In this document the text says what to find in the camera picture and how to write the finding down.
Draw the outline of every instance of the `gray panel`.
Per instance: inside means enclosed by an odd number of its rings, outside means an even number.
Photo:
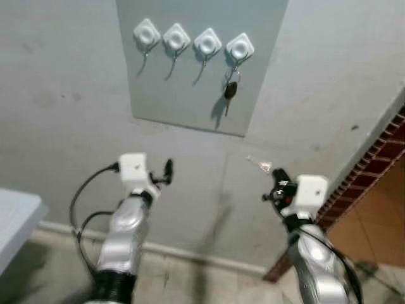
[[[213,130],[243,136],[265,76],[287,0],[272,1],[187,1],[117,0],[132,114],[174,125]],[[206,28],[213,27],[223,48],[208,61],[197,82],[202,58],[190,45],[179,57],[173,73],[171,54],[160,42],[149,54],[142,69],[143,55],[133,38],[134,27],[150,18],[161,34],[179,22],[192,41]],[[240,66],[238,92],[224,117],[223,83],[232,60],[225,45],[246,32],[256,51]]]

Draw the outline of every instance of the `key ring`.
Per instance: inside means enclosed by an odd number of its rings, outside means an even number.
[[[240,72],[239,72],[239,65],[244,62],[245,60],[247,60],[247,56],[249,55],[249,53],[246,53],[245,56],[243,56],[241,59],[237,59],[234,55],[234,49],[231,50],[230,55],[232,57],[232,59],[234,60],[235,64],[232,67],[232,71],[230,72],[229,77],[227,77],[227,84],[230,82],[230,79],[232,78],[232,76],[234,75],[234,73],[236,73],[238,75],[238,83],[240,82]]]

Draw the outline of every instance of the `metal hook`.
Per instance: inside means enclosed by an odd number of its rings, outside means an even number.
[[[143,50],[142,54],[144,55],[144,60],[142,62],[142,65],[140,66],[140,69],[139,69],[139,71],[137,73],[137,76],[139,76],[143,72],[143,70],[144,70],[144,68],[146,66],[147,56],[149,55],[149,52],[152,50],[152,48],[155,46],[155,44],[156,44],[156,39],[155,38],[153,38],[153,41],[151,43],[143,44],[144,50]]]
[[[183,42],[183,45],[180,49],[174,50],[173,62],[171,63],[171,68],[170,68],[169,74],[165,77],[165,80],[168,80],[170,78],[171,74],[173,73],[173,70],[175,69],[175,64],[177,62],[177,58],[180,56],[182,51],[184,51],[184,47],[185,47],[185,42]]]
[[[199,44],[198,50],[201,52],[201,54],[204,55],[204,60],[202,61],[202,66],[205,67],[207,65],[207,61],[209,59],[211,59],[211,57],[215,54],[216,48],[214,48],[214,50],[212,50],[212,52],[210,52],[209,54],[204,54],[204,52],[201,50],[201,45]]]
[[[236,72],[236,74],[237,74],[237,76],[238,76],[238,79],[236,80],[236,82],[237,82],[237,83],[240,82],[240,78],[241,78],[240,72],[239,72],[238,70],[234,71],[233,69],[232,69],[232,70],[228,70],[228,71],[225,73],[224,79],[223,79],[223,82],[222,82],[222,86],[223,86],[224,88],[226,88],[227,85],[229,85],[229,83],[232,82],[232,77],[234,76],[234,73],[235,73],[235,72]]]
[[[232,59],[234,59],[235,64],[234,64],[234,66],[232,67],[232,71],[230,72],[229,77],[227,77],[227,84],[230,82],[230,79],[232,78],[232,76],[234,76],[234,73],[236,73],[236,74],[238,75],[238,82],[240,82],[241,76],[240,76],[240,72],[239,72],[239,70],[238,70],[238,69],[239,69],[239,65],[240,65],[242,62],[244,62],[245,60],[247,60],[247,56],[249,55],[249,53],[246,53],[245,56],[243,56],[243,58],[237,59],[237,58],[235,57],[235,55],[234,55],[234,49],[231,49],[230,55],[231,55]]]
[[[182,51],[184,50],[184,46],[185,46],[185,42],[183,42],[182,47],[180,49],[176,49],[175,54],[173,56],[173,61],[177,61],[177,58],[180,56],[180,54],[182,53]]]
[[[149,52],[152,50],[152,48],[154,47],[155,44],[156,44],[156,39],[153,37],[153,40],[151,43],[144,45],[144,51],[142,52],[142,54],[145,57],[147,57],[149,55]]]

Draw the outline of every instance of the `white table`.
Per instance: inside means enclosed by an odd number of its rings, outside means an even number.
[[[47,210],[36,194],[0,188],[0,274]]]

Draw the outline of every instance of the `baseboard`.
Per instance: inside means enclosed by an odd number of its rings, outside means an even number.
[[[69,225],[59,224],[48,221],[41,221],[38,228],[45,231],[58,232],[61,234],[71,234],[72,228]],[[106,238],[106,233],[87,230],[84,232],[84,238],[94,239],[96,241],[104,241]],[[206,263],[208,265],[214,265],[221,268],[226,268],[238,272],[243,272],[246,274],[251,274],[253,276],[263,277],[266,274],[267,269],[260,266],[250,265],[247,263],[240,263],[233,260],[228,260],[226,258],[218,258],[215,256],[206,256],[194,253],[188,250],[183,250],[179,248],[174,248],[170,246],[160,245],[152,242],[145,242],[143,244],[143,250],[148,252],[157,253],[160,255],[169,255],[175,258],[181,258],[184,260],[190,260],[193,262]]]

